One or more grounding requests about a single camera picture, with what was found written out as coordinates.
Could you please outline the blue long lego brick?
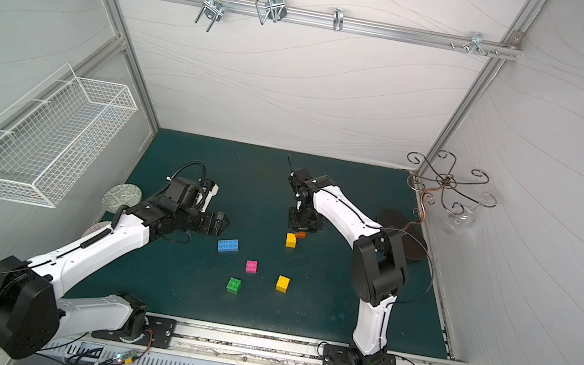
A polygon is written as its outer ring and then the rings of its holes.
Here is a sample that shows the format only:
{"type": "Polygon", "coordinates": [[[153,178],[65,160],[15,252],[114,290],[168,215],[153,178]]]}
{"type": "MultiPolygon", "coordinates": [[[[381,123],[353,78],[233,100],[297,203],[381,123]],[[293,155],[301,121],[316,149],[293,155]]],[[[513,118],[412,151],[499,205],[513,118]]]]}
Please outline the blue long lego brick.
{"type": "Polygon", "coordinates": [[[217,251],[219,253],[232,253],[239,251],[239,241],[238,239],[225,239],[219,240],[217,244],[217,251]]]}

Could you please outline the yellow lego brick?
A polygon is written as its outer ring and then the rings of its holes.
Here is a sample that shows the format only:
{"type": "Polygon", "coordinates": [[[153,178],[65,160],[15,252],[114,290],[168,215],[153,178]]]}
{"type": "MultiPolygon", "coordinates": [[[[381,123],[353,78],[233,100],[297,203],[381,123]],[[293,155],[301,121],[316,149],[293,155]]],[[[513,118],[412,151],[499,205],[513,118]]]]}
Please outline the yellow lego brick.
{"type": "Polygon", "coordinates": [[[295,248],[295,246],[297,245],[297,240],[298,238],[296,237],[296,234],[288,233],[285,241],[286,248],[290,249],[295,248]]]}
{"type": "Polygon", "coordinates": [[[288,292],[288,287],[290,285],[290,278],[287,278],[287,276],[279,276],[278,280],[276,282],[276,291],[279,291],[280,293],[285,294],[286,292],[288,292]]]}

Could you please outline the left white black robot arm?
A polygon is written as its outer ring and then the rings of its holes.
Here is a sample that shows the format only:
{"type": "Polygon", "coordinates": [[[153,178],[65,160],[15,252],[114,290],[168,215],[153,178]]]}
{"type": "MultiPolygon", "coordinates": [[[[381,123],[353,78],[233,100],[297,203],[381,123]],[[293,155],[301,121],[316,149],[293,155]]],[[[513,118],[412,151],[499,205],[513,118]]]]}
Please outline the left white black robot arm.
{"type": "Polygon", "coordinates": [[[129,343],[144,339],[147,307],[129,292],[80,299],[66,294],[108,263],[169,233],[217,237],[228,225],[222,212],[155,199],[119,208],[106,227],[55,251],[0,260],[0,348],[18,360],[71,335],[97,333],[129,343]]]}

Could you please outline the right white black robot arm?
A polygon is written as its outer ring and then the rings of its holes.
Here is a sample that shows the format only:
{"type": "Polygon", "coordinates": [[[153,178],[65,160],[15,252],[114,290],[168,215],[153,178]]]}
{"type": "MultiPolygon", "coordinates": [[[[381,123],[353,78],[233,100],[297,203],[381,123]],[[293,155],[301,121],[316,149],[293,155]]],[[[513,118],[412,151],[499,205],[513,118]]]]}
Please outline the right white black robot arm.
{"type": "Polygon", "coordinates": [[[329,222],[352,249],[350,280],[360,305],[348,364],[379,365],[387,355],[392,308],[407,282],[403,234],[374,222],[328,176],[300,168],[288,178],[296,200],[288,209],[288,226],[312,234],[329,222]]]}

